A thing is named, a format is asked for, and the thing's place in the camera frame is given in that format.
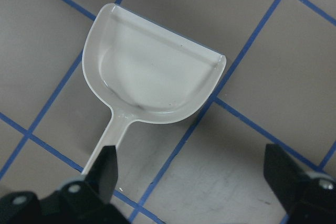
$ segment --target screw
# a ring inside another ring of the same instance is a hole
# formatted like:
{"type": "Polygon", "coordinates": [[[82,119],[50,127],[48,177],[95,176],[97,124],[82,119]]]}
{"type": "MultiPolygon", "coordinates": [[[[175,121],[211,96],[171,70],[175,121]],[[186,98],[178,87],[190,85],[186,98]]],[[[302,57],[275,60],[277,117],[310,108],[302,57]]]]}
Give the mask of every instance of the screw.
{"type": "Polygon", "coordinates": [[[24,203],[26,201],[27,201],[27,196],[25,196],[25,195],[19,195],[19,196],[16,196],[13,199],[12,204],[13,205],[21,205],[22,203],[24,203]]]}
{"type": "Polygon", "coordinates": [[[332,189],[334,189],[333,183],[331,181],[323,179],[323,178],[320,179],[319,186],[322,187],[325,190],[332,190],[332,189]]]}
{"type": "Polygon", "coordinates": [[[72,193],[72,194],[78,193],[79,190],[80,190],[80,185],[77,185],[77,184],[73,184],[69,186],[68,188],[69,193],[72,193]]]}

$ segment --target scoop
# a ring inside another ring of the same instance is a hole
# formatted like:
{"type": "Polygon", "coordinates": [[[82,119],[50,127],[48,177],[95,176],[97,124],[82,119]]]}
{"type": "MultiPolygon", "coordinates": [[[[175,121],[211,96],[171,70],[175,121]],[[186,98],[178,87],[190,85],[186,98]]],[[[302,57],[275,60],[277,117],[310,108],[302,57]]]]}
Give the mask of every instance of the scoop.
{"type": "Polygon", "coordinates": [[[89,31],[82,67],[112,118],[82,173],[105,145],[118,149],[131,123],[173,123],[196,112],[225,64],[225,56],[211,49],[119,5],[105,5],[89,31]]]}

